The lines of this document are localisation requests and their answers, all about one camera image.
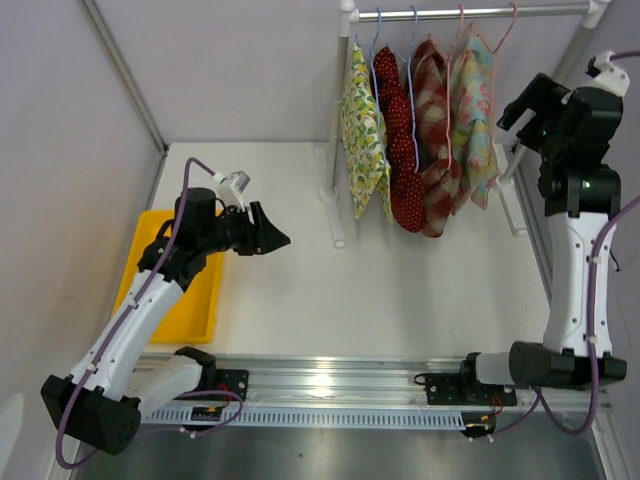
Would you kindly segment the pink wire hanger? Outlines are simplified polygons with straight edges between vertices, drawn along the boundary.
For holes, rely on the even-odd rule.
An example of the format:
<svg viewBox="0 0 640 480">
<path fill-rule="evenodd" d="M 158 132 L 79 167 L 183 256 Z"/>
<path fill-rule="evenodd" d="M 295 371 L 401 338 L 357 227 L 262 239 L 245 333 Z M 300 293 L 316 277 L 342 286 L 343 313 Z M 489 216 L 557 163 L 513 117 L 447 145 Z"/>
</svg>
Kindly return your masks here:
<svg viewBox="0 0 640 480">
<path fill-rule="evenodd" d="M 475 37 L 482 45 L 483 51 L 487 54 L 487 58 L 489 62 L 487 63 L 488 72 L 490 73 L 490 89 L 489 93 L 489 123 L 493 125 L 494 123 L 494 112 L 495 112 L 495 86 L 496 86 L 496 65 L 497 65 L 497 57 L 498 54 L 509 37 L 514 25 L 517 22 L 519 15 L 519 6 L 515 2 L 509 3 L 509 10 L 511 13 L 511 21 L 508 28 L 504 31 L 502 37 L 498 41 L 498 43 L 492 47 L 483 37 L 481 32 L 475 27 L 474 23 L 471 23 L 469 26 L 470 34 Z"/>
<path fill-rule="evenodd" d="M 453 41 L 451 42 L 450 48 L 448 50 L 448 53 L 445 57 L 446 60 L 446 97 L 445 97 L 445 120 L 446 120 L 446 125 L 445 125 L 445 140 L 446 140 L 446 152 L 447 152 L 447 166 L 446 166 L 446 170 L 449 171 L 451 169 L 451 165 L 452 165 L 452 161 L 453 161 L 453 147 L 452 147 L 452 140 L 451 140 L 451 117 L 452 117 L 452 113 L 451 113 L 451 93 L 452 93 L 452 83 L 451 83 L 451 72 L 452 72 L 452 65 L 454 63 L 453 61 L 453 56 L 456 52 L 456 48 L 457 48 L 457 44 L 459 42 L 460 36 L 462 34 L 462 30 L 464 27 L 464 22 L 465 22 L 465 13 L 464 13 L 464 6 L 462 4 L 458 4 L 458 26 L 457 26 L 457 30 L 454 36 Z"/>
</svg>

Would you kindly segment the floral cloth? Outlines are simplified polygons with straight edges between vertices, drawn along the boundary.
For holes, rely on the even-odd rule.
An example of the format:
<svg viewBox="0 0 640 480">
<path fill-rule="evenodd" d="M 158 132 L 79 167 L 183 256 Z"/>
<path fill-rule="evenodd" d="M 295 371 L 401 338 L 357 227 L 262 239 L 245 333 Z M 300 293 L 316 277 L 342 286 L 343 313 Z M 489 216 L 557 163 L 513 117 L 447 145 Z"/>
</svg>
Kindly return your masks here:
<svg viewBox="0 0 640 480">
<path fill-rule="evenodd" d="M 489 123 L 488 62 L 483 45 L 469 32 L 451 72 L 451 140 L 454 159 L 462 169 L 456 212 L 467 202 L 486 209 L 499 175 Z"/>
</svg>

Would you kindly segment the red plaid skirt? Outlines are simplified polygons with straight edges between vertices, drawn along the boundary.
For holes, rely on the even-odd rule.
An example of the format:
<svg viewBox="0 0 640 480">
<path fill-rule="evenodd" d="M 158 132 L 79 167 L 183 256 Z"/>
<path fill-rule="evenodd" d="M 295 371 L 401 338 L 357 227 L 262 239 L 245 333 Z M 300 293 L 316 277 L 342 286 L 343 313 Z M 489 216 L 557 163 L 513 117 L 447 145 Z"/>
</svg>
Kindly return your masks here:
<svg viewBox="0 0 640 480">
<path fill-rule="evenodd" d="M 462 169 L 453 159 L 451 169 L 446 170 L 445 55 L 435 40 L 428 37 L 417 47 L 414 62 L 417 138 L 424 187 L 422 233 L 438 238 L 443 235 L 449 217 L 455 214 Z"/>
</svg>

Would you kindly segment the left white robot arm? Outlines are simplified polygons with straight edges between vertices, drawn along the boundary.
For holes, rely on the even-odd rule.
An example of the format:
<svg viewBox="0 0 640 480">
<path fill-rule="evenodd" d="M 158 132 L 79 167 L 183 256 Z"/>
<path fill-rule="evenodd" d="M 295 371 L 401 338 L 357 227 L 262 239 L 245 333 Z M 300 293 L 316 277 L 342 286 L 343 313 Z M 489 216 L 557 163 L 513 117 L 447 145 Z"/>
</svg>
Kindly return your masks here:
<svg viewBox="0 0 640 480">
<path fill-rule="evenodd" d="M 266 255 L 290 245 L 257 201 L 226 205 L 204 187 L 182 191 L 173 218 L 144 249 L 125 299 L 85 357 L 66 376 L 51 375 L 41 397 L 57 429 L 57 460 L 65 437 L 111 455 L 124 451 L 144 417 L 173 399 L 218 395 L 213 355 L 176 350 L 161 368 L 131 381 L 156 328 L 205 269 L 210 256 L 233 251 Z"/>
</svg>

